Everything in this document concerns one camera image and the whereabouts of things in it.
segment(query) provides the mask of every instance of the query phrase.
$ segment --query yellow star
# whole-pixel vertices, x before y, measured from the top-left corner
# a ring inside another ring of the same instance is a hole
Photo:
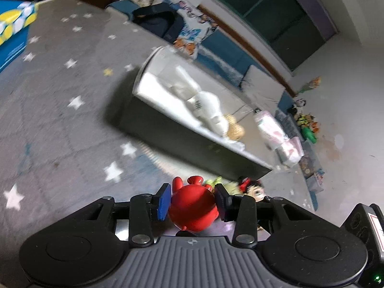
[[[103,70],[104,76],[112,76],[113,75],[113,70],[111,68],[107,68]]]

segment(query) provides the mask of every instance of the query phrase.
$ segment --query metal screw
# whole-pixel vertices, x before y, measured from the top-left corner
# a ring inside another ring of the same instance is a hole
[[[236,241],[239,243],[253,243],[255,238],[248,234],[240,234],[236,237]]]
[[[137,235],[132,237],[132,241],[134,243],[139,243],[139,244],[143,245],[145,243],[150,242],[150,237],[147,235],[144,235],[144,234],[137,234]]]

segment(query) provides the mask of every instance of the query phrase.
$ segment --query red toy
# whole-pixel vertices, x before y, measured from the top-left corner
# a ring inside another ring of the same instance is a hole
[[[181,230],[201,232],[218,217],[212,186],[202,186],[203,178],[195,175],[188,178],[189,185],[175,177],[172,181],[172,198],[168,214],[172,222]]]

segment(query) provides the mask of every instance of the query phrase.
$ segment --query pillow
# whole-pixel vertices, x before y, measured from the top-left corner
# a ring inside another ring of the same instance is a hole
[[[177,10],[185,22],[174,46],[196,59],[198,45],[217,29],[218,24],[194,7],[188,0],[154,0],[152,4],[162,2]]]
[[[249,66],[241,82],[243,93],[252,101],[252,104],[262,110],[274,114],[285,88],[255,67]]]

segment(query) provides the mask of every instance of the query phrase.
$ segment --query toy ear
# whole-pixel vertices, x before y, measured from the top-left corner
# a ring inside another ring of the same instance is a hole
[[[172,194],[183,187],[183,180],[180,177],[175,177],[172,181]]]
[[[201,184],[203,184],[204,179],[199,175],[194,175],[193,177],[189,177],[187,182],[188,182],[188,184],[201,185]]]

